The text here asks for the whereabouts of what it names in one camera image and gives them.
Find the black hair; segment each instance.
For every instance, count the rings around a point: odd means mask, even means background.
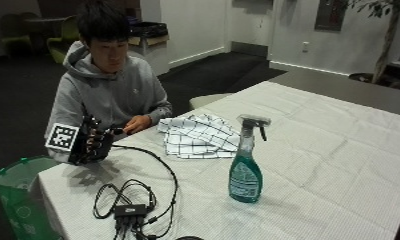
[[[80,5],[78,28],[88,45],[92,38],[126,41],[131,33],[127,16],[108,0],[87,0]]]

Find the checkered cloth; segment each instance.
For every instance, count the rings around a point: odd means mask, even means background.
[[[158,130],[166,133],[167,154],[180,158],[226,158],[236,155],[240,133],[218,116],[162,119]]]

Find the man's hand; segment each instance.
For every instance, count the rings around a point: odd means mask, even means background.
[[[131,121],[126,124],[123,131],[126,134],[135,134],[139,131],[150,128],[151,126],[151,118],[147,115],[138,115],[132,117]]]

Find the green trash can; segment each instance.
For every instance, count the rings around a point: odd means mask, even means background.
[[[29,188],[38,173],[59,163],[50,157],[23,158],[0,169],[0,201],[18,240],[57,240],[42,199],[34,199]]]

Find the spray bottle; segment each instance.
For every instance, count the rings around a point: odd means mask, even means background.
[[[254,128],[259,127],[267,141],[264,127],[271,124],[270,118],[243,114],[238,117],[242,122],[239,150],[230,168],[230,196],[240,202],[255,203],[263,190],[263,174],[254,160],[255,146]]]

